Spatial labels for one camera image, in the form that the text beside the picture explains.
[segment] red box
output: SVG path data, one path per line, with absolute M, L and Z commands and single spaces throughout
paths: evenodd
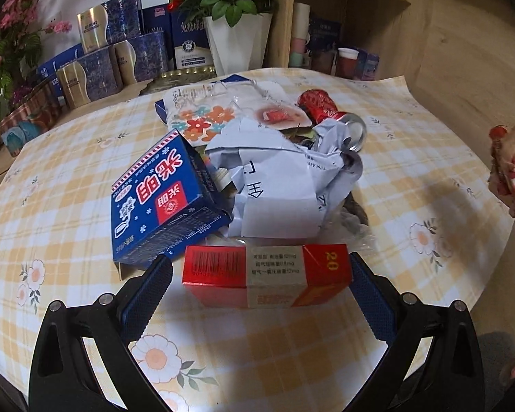
M 182 279 L 207 307 L 238 308 L 322 304 L 352 281 L 344 244 L 187 246 Z

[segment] tablecloth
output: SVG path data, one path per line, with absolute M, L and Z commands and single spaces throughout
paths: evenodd
M 404 78 L 353 82 L 264 69 L 296 98 L 323 88 L 368 127 L 354 190 L 376 236 L 377 274 L 424 302 L 478 299 L 512 218 L 486 185 L 488 169 L 420 106 Z M 47 305 L 94 302 L 122 286 L 111 260 L 110 188 L 166 132 L 160 94 L 104 108 L 28 143 L 0 186 L 0 372 L 28 392 Z M 143 337 L 130 349 L 177 412 L 342 410 L 378 363 L 378 342 L 347 289 L 315 307 L 207 309 L 181 285 L 183 258 Z M 121 404 L 91 340 L 99 382 Z M 424 361 L 422 346 L 415 365 Z

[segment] potted plant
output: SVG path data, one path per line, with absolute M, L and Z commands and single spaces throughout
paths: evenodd
M 168 10 L 202 17 L 218 76 L 263 64 L 277 0 L 169 0 Z
M 42 57 L 43 35 L 68 32 L 60 21 L 36 28 L 38 0 L 6 0 L 0 9 L 0 134 L 12 156 L 47 131 L 60 107 L 47 84 L 33 88 L 27 80 Z

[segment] flower pot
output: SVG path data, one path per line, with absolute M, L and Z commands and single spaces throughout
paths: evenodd
M 27 142 L 50 130 L 60 114 L 51 79 L 46 79 L 0 122 L 0 136 L 10 155 L 16 157 Z
M 218 76 L 256 70 L 263 65 L 265 46 L 271 27 L 271 14 L 242 14 L 231 28 L 225 17 L 204 18 L 204 28 Z

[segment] trash pile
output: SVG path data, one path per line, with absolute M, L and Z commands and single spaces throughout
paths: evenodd
M 374 245 L 351 196 L 360 117 L 322 89 L 296 103 L 240 76 L 174 88 L 162 109 L 170 132 L 112 187 L 115 262 L 185 253 L 183 283 L 220 307 L 316 304 L 349 285 L 348 253 Z

